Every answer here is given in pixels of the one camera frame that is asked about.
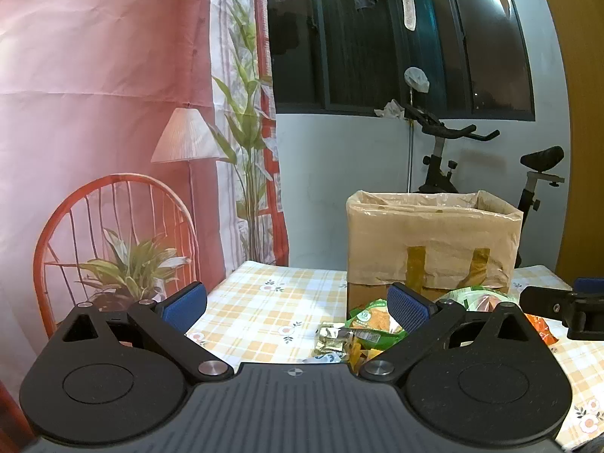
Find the floor lamp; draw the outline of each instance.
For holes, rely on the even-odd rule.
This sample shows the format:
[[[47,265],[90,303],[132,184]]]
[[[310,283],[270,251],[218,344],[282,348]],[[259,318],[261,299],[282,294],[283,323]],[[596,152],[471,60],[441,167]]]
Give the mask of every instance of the floor lamp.
[[[193,173],[191,162],[198,159],[221,159],[226,155],[220,149],[210,127],[196,108],[178,107],[174,109],[164,132],[161,134],[153,156],[152,163],[186,162],[189,172],[189,193],[191,196],[191,217],[193,229],[197,235],[195,220],[195,200],[193,193]],[[200,279],[199,254],[195,259],[197,279]]]

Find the checkered tablecloth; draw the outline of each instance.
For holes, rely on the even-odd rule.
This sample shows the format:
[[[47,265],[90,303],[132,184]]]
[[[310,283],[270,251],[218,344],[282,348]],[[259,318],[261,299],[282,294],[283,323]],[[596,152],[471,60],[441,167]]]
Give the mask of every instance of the checkered tablecloth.
[[[527,286],[571,289],[544,266],[514,271],[510,293],[519,295]],[[573,389],[573,404],[556,439],[564,448],[575,448],[604,433],[604,342],[571,341],[560,322],[546,322],[560,339],[550,349]]]
[[[526,286],[570,289],[544,266],[514,271],[510,293]],[[345,272],[246,262],[209,294],[187,335],[235,370],[245,361],[297,363],[311,356],[319,323],[343,321],[345,313]],[[573,387],[557,439],[572,448],[604,433],[604,343],[570,341],[560,322],[548,324],[560,339],[551,350]]]
[[[229,363],[299,363],[323,321],[346,317],[346,273],[246,262],[208,295],[186,335]]]

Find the window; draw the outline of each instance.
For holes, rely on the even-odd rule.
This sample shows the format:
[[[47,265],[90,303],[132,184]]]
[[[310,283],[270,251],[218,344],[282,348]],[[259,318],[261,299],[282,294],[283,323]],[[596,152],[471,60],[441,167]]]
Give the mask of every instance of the window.
[[[409,101],[405,70],[417,66],[430,92],[416,104],[442,118],[534,120],[530,69],[513,1],[415,0],[418,24],[403,24],[401,0],[269,0],[278,113],[373,115]]]

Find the blue gripper pad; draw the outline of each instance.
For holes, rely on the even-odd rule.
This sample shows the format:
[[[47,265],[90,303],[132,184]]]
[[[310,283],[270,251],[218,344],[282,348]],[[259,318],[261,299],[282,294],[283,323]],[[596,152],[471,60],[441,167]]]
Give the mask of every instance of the blue gripper pad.
[[[428,321],[439,308],[429,299],[402,283],[388,288],[388,313],[407,332],[413,332]]]
[[[207,305],[208,295],[205,286],[197,283],[195,287],[166,305],[161,313],[161,319],[184,334],[205,313]]]

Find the pink backdrop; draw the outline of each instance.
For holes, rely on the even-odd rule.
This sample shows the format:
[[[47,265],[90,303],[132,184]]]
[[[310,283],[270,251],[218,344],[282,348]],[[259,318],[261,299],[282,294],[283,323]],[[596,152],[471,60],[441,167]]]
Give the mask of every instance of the pink backdrop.
[[[32,256],[62,200],[98,177],[135,172],[165,182],[190,206],[186,164],[152,165],[150,158],[175,107],[196,107],[216,124],[210,21],[220,6],[221,0],[0,0],[0,320],[13,322],[0,336],[0,380],[13,396],[46,342]],[[217,127],[228,137],[223,122]],[[262,130],[274,136],[274,120]],[[276,155],[273,161],[267,150],[265,157],[278,174]],[[235,199],[219,188],[229,167],[213,160],[193,166],[200,269],[209,288],[241,262],[242,251],[232,248],[225,260],[230,252],[220,236],[226,223],[237,223],[222,214],[225,200]],[[270,209],[279,196],[272,182],[267,191]],[[283,215],[271,216],[285,243],[273,257],[286,263]]]

